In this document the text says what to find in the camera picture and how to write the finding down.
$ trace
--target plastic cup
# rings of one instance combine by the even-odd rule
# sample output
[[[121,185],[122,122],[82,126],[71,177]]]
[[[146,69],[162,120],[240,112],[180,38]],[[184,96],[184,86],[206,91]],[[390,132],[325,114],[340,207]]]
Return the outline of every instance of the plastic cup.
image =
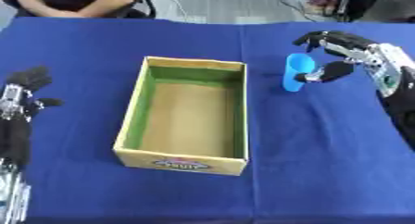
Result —
[[[310,73],[316,68],[314,60],[306,54],[291,54],[287,57],[285,73],[283,74],[283,88],[288,92],[298,92],[304,82],[295,80],[298,73]]]

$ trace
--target cardboard box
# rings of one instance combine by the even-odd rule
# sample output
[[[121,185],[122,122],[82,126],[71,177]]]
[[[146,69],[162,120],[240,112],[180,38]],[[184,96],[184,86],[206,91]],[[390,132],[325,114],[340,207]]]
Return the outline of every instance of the cardboard box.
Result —
[[[113,149],[127,167],[239,175],[246,120],[245,64],[149,56]]]

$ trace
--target printed logo on box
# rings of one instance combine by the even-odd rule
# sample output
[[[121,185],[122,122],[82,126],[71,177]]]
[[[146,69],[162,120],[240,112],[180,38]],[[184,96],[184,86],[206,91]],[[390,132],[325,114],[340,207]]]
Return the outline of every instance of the printed logo on box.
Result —
[[[210,166],[196,161],[187,161],[183,158],[170,158],[154,162],[155,165],[165,168],[175,168],[180,170],[198,170],[210,168]]]

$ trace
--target table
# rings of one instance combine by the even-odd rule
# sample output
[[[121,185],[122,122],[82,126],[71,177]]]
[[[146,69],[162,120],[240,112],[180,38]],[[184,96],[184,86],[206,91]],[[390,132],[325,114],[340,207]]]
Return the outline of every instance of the table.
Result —
[[[415,56],[411,25],[16,19],[0,34],[0,80],[46,65],[54,83],[36,95],[66,102],[33,122],[29,223],[413,223],[415,155],[365,73],[281,88],[285,57],[304,50],[292,40],[315,30]],[[111,146],[144,56],[248,64],[251,161],[242,176],[121,165]]]

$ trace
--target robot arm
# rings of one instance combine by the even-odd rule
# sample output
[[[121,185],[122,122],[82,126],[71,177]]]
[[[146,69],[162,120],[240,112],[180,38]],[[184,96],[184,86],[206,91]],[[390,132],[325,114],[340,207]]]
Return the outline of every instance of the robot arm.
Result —
[[[49,84],[44,67],[13,73],[0,96],[0,223],[21,223],[26,218],[31,186],[22,171],[29,162],[31,119],[46,106],[60,106],[57,99],[32,99]]]
[[[400,47],[341,31],[314,31],[294,41],[295,45],[305,43],[308,52],[322,46],[328,54],[345,59],[313,73],[298,74],[296,80],[334,81],[353,72],[354,65],[361,65],[376,85],[385,112],[415,151],[415,63]]]

